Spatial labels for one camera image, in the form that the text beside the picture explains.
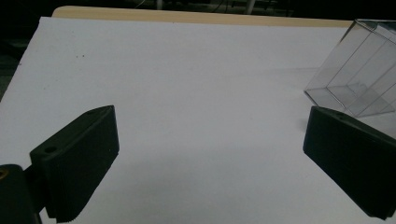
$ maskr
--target white sheet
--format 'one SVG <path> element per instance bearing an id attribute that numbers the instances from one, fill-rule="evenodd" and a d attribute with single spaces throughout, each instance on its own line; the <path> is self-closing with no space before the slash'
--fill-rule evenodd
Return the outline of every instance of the white sheet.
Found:
<path id="1" fill-rule="evenodd" d="M 0 164 L 114 105 L 120 155 L 73 223 L 384 223 L 302 149 L 303 89 L 345 31 L 42 18 L 0 104 Z"/>

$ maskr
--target screw hole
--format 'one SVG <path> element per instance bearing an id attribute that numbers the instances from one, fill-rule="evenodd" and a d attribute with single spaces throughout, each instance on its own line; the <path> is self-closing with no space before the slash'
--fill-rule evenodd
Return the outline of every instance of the screw hole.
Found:
<path id="1" fill-rule="evenodd" d="M 8 170 L 0 169 L 0 180 L 8 175 Z"/>
<path id="2" fill-rule="evenodd" d="M 56 151 L 56 147 L 47 147 L 46 149 L 44 149 L 44 151 L 46 153 L 52 153 L 52 152 Z"/>

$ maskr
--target white paper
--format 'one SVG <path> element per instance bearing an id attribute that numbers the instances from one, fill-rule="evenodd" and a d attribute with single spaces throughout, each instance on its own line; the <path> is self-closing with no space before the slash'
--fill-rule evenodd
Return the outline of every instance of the white paper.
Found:
<path id="1" fill-rule="evenodd" d="M 384 223 L 303 153 L 303 89 L 345 31 L 43 18 L 0 104 L 0 163 L 114 105 L 120 155 L 73 223 Z"/>

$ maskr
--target wooden table edge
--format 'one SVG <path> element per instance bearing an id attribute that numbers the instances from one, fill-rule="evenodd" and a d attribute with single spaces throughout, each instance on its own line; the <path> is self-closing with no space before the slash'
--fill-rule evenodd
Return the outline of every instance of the wooden table edge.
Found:
<path id="1" fill-rule="evenodd" d="M 53 18 L 112 20 L 112 21 L 166 21 L 206 24 L 235 24 L 262 26 L 349 27 L 352 21 L 268 17 L 203 12 L 145 10 L 110 7 L 58 7 Z"/>

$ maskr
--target transparent container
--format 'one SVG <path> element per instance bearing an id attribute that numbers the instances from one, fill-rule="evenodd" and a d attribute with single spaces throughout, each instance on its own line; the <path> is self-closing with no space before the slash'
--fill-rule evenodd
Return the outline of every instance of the transparent container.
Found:
<path id="1" fill-rule="evenodd" d="M 394 112 L 396 21 L 355 20 L 304 92 L 355 118 Z"/>

